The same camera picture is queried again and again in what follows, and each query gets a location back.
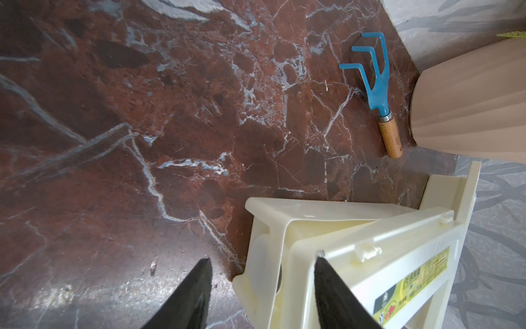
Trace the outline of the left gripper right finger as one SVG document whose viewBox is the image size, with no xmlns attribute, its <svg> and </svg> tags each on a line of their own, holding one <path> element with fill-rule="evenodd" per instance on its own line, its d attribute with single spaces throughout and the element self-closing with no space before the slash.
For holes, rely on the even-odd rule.
<svg viewBox="0 0 526 329">
<path fill-rule="evenodd" d="M 321 328 L 381 329 L 329 262 L 315 263 L 315 298 Z"/>
</svg>

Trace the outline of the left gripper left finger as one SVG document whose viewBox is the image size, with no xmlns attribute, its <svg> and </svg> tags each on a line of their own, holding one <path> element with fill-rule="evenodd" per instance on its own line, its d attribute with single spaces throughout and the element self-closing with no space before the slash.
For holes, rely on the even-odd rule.
<svg viewBox="0 0 526 329">
<path fill-rule="evenodd" d="M 212 263 L 201 259 L 142 328 L 205 328 L 211 290 Z"/>
</svg>

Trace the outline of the cream wrap dispenser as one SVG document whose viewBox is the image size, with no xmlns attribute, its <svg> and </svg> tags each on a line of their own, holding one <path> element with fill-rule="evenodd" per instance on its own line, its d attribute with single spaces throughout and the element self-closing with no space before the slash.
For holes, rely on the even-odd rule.
<svg viewBox="0 0 526 329">
<path fill-rule="evenodd" d="M 418 209 L 249 198 L 249 252 L 232 284 L 252 326 L 321 328 L 314 270 L 323 257 L 382 328 L 440 328 L 481 167 L 431 175 Z"/>
</svg>

